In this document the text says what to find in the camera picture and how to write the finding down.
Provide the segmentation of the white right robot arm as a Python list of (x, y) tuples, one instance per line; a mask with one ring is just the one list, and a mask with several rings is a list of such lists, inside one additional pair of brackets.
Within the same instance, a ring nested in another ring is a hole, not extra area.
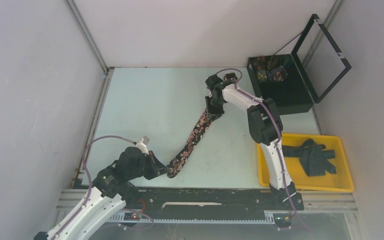
[(214, 121), (224, 114), (224, 104), (230, 103), (247, 114), (248, 129), (253, 141), (263, 151), (269, 170), (271, 204), (284, 209), (296, 194), (282, 150), (283, 124), (275, 102), (271, 98), (256, 97), (237, 86), (239, 80), (233, 72), (225, 80), (216, 74), (205, 80), (209, 96), (205, 98), (207, 116)]

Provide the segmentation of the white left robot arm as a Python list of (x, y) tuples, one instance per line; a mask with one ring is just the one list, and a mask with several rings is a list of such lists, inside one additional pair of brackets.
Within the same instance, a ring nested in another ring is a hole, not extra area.
[(137, 147), (127, 147), (118, 159), (98, 172), (81, 201), (60, 223), (37, 233), (34, 239), (87, 240), (112, 215), (136, 206), (139, 189), (131, 180), (152, 180), (168, 171), (152, 151), (144, 153)]

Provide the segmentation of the floral rose pattern tie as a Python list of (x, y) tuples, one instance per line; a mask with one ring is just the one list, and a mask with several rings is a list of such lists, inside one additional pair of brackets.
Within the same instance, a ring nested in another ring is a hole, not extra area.
[(188, 161), (188, 158), (192, 155), (194, 148), (209, 130), (212, 122), (212, 119), (208, 115), (208, 109), (206, 108), (191, 131), (183, 149), (181, 149), (179, 153), (168, 163), (168, 178), (175, 178), (180, 173)]

